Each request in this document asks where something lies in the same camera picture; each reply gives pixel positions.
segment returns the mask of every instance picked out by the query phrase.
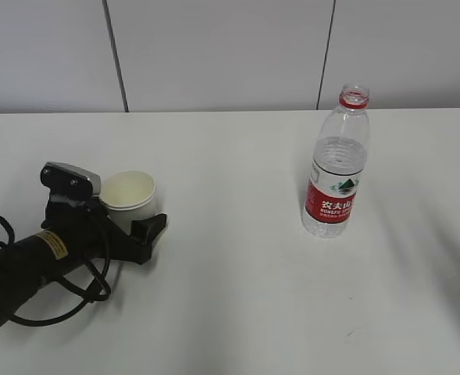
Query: black cable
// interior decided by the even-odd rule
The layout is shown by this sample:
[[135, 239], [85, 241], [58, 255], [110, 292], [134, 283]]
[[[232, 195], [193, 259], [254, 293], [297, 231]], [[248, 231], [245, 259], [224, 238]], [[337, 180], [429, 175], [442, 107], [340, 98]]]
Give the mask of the black cable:
[[[93, 224], [98, 229], [98, 232], [100, 234], [100, 238], [101, 238], [101, 240], [103, 242], [103, 245], [105, 246], [105, 265], [103, 266], [103, 270], [102, 270], [101, 275], [100, 275], [102, 277], [102, 280], [104, 280], [105, 277], [106, 277], [106, 274], [109, 271], [110, 261], [111, 261], [108, 236], [107, 236], [105, 230], [102, 228], [102, 225], [93, 216], [90, 215], [89, 218], [91, 219]], [[0, 224], [5, 229], [6, 228], [11, 229], [11, 231], [6, 230], [6, 232], [8, 232], [9, 243], [12, 244], [14, 242], [14, 230], [12, 230], [11, 225], [2, 216], [0, 216]], [[5, 247], [5, 243], [0, 242], [0, 246]], [[46, 320], [30, 320], [30, 319], [22, 318], [21, 316], [17, 316], [14, 313], [10, 313], [8, 311], [5, 311], [4, 309], [0, 309], [0, 313], [5, 318], [7, 318], [8, 320], [10, 320], [10, 321], [12, 321], [14, 323], [17, 323], [17, 324], [19, 324], [21, 326], [26, 326], [26, 327], [46, 327], [46, 326], [52, 326], [52, 325], [57, 324], [57, 323], [61, 323], [61, 322], [65, 321], [65, 320], [68, 320], [69, 318], [71, 318], [75, 314], [77, 314], [88, 303], [99, 300], [99, 299], [96, 299], [96, 298], [90, 299], [90, 298], [87, 297], [88, 292], [91, 293], [91, 291], [96, 290], [95, 294], [97, 294], [97, 293], [100, 293], [100, 291], [102, 290], [102, 282], [100, 282], [102, 280], [98, 280], [94, 274], [93, 274], [93, 276], [94, 276], [94, 280], [86, 288], [86, 291], [81, 289], [82, 291], [84, 291], [84, 293], [86, 295], [86, 297], [84, 297], [84, 300], [81, 303], [79, 303], [76, 307], [71, 309], [69, 312], [67, 312], [65, 314], [62, 314], [61, 316], [57, 316], [55, 318], [46, 319]]]

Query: water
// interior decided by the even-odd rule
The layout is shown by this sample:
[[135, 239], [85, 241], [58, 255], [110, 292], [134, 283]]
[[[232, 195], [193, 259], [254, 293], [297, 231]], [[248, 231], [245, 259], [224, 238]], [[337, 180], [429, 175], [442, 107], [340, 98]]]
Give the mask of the water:
[[[359, 142], [344, 137], [326, 137], [315, 146], [313, 159], [323, 169], [336, 174], [354, 174], [365, 166], [367, 151]], [[312, 234], [322, 238], [334, 238], [341, 234], [348, 220], [342, 223], [322, 223], [302, 210], [302, 222]]]

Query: black object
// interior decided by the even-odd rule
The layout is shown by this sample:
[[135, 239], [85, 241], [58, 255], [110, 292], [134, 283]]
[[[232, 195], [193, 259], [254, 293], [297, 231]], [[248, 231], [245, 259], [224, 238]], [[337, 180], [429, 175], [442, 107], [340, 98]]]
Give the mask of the black object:
[[[111, 288], [105, 276], [110, 261], [143, 264], [152, 257], [155, 239], [166, 227], [167, 216], [133, 221], [127, 235], [115, 225], [98, 200], [98, 175], [69, 164], [48, 162], [41, 182], [50, 189], [44, 231], [15, 242], [14, 230], [0, 216], [8, 234], [0, 241], [0, 326], [8, 320], [29, 327], [60, 323], [82, 310], [87, 303], [105, 301]], [[103, 258], [99, 272], [92, 259]], [[86, 289], [70, 283], [64, 275], [86, 266], [94, 279]], [[27, 320], [16, 310], [51, 282], [60, 283], [79, 295], [82, 302], [66, 314], [49, 320]]]

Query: plastic water bottle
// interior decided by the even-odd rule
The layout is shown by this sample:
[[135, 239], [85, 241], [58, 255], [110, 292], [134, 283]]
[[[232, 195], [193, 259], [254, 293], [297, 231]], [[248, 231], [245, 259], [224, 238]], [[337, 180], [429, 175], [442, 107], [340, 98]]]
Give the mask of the plastic water bottle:
[[302, 222], [319, 237], [334, 238], [348, 224], [367, 160], [368, 102], [369, 89], [346, 84], [317, 138]]

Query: bottle neck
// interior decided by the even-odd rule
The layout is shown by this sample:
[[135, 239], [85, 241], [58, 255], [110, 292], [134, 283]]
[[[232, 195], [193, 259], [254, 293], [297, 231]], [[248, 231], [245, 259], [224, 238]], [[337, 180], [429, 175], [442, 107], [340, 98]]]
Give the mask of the bottle neck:
[[362, 108], [362, 109], [353, 109], [353, 108], [348, 108], [348, 107], [345, 107], [343, 106], [342, 104], [339, 103], [339, 105], [337, 106], [338, 108], [338, 111], [341, 112], [341, 113], [346, 113], [348, 115], [353, 115], [353, 116], [356, 116], [356, 115], [362, 115], [363, 113], [365, 113], [365, 108]]

